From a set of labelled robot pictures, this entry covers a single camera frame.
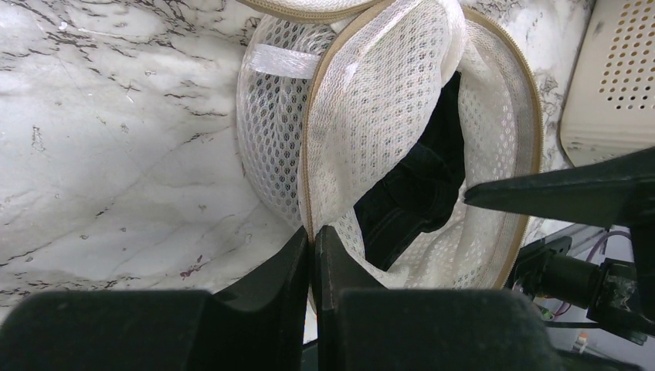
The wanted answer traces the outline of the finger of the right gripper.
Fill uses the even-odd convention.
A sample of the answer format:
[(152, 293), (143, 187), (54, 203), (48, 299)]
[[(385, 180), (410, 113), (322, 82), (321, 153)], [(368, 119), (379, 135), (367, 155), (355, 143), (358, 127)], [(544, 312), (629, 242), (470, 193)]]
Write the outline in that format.
[(576, 168), (485, 182), (469, 206), (590, 226), (654, 222), (654, 149)]

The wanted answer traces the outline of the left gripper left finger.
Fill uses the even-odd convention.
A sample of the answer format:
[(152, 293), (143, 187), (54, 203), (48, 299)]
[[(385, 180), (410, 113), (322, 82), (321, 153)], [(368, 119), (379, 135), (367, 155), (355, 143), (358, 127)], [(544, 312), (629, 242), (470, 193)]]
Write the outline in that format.
[(298, 370), (308, 289), (299, 229), (216, 293), (50, 291), (1, 327), (3, 370)]

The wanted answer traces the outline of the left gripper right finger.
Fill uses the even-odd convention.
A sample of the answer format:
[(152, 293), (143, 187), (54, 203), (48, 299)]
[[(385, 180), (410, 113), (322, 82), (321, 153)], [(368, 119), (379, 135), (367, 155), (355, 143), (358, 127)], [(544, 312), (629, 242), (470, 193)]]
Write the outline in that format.
[(509, 290), (388, 289), (317, 234), (313, 290), (321, 370), (560, 370), (527, 299)]

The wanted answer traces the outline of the black lace bra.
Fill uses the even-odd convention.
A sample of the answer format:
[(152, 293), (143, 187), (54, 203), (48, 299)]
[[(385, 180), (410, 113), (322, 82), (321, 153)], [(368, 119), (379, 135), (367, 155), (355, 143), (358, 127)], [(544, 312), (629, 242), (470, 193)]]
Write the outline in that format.
[(460, 73), (443, 87), (429, 122), (408, 154), (355, 204), (365, 259), (388, 270), (421, 233), (452, 215), (465, 179), (458, 94)]

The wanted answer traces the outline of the beige mesh laundry bag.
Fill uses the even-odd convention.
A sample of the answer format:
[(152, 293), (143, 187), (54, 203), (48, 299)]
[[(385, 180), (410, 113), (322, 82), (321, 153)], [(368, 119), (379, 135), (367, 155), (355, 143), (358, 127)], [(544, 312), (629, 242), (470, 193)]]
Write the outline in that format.
[[(263, 17), (239, 72), (236, 130), (260, 199), (310, 237), (334, 227), (387, 288), (503, 287), (528, 220), (463, 194), (540, 167), (540, 94), (509, 34), (458, 1), (249, 7)], [(452, 215), (383, 271), (365, 259), (355, 204), (418, 142), (455, 73), (465, 179)]]

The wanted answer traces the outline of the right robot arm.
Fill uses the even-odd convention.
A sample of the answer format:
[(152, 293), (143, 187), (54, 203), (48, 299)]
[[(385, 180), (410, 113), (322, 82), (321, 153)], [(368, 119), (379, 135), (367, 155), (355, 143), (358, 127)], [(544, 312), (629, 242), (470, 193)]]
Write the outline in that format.
[(593, 264), (550, 248), (520, 253), (511, 283), (587, 311), (587, 326), (636, 344), (654, 334), (654, 150), (592, 165), (481, 183), (469, 206), (627, 232), (630, 262)]

